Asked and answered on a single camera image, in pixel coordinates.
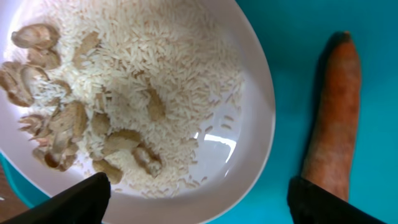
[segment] rice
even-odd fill
[[[47,75],[66,81],[73,92],[65,97],[59,87],[41,82],[32,90],[36,99],[32,111],[51,114],[55,108],[45,105],[58,96],[62,103],[84,102],[91,118],[95,111],[102,111],[96,95],[106,90],[102,112],[110,117],[109,133],[139,131],[164,167],[152,178],[126,151],[108,156],[107,161],[124,172],[126,186],[144,197],[177,195],[178,180],[189,174],[189,165],[197,163],[194,150],[198,143],[192,137],[201,132],[200,124],[213,116],[224,96],[239,107],[240,60],[223,28],[199,0],[40,0],[34,11],[37,17],[24,25],[48,23],[61,35],[54,50],[62,66]],[[74,51],[90,32],[99,33],[100,48],[81,55],[83,69],[77,70],[72,63]],[[11,45],[6,56],[25,62],[26,51]],[[148,80],[166,107],[166,118],[155,123],[146,110],[150,98],[143,90]],[[212,129],[209,126],[205,133]],[[89,126],[78,146],[86,155],[101,150],[103,142]],[[196,180],[183,183],[189,189],[200,185]]]

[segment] plate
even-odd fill
[[[228,29],[243,58],[245,91],[237,131],[225,133],[214,129],[197,135],[200,147],[207,151],[199,155],[202,166],[196,172],[209,173],[206,184],[173,198],[145,199],[129,192],[112,192],[105,222],[129,223],[134,219],[146,223],[200,223],[211,220],[229,210],[250,191],[266,164],[274,136],[275,103],[265,55],[235,1],[203,2]],[[3,40],[9,40],[10,31],[16,29],[21,15],[28,15],[24,12],[26,7],[19,7],[20,3],[2,2],[5,7],[1,9],[8,10],[7,21],[10,21],[9,30],[1,30]],[[6,105],[0,107],[0,148],[26,179],[51,197],[85,178],[81,170],[59,173],[34,160],[30,153],[34,145],[26,141],[27,135],[17,130],[16,121],[24,110],[9,104],[3,91],[0,92],[0,105]],[[216,111],[212,123],[219,123],[226,111],[229,108],[221,107]]]

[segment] brown wooden surface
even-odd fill
[[[0,164],[0,222],[12,218],[27,209],[8,185]]]

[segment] turquoise background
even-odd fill
[[[237,2],[266,53],[277,121],[271,156],[258,183],[213,223],[292,223],[287,184],[299,173],[311,132],[317,58],[337,30],[352,33],[363,70],[349,202],[384,222],[398,223],[398,1]],[[33,206],[45,200],[4,160],[3,165],[25,203]]]

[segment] carrot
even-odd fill
[[[347,201],[359,116],[361,66],[349,32],[326,65],[318,117],[302,177]]]

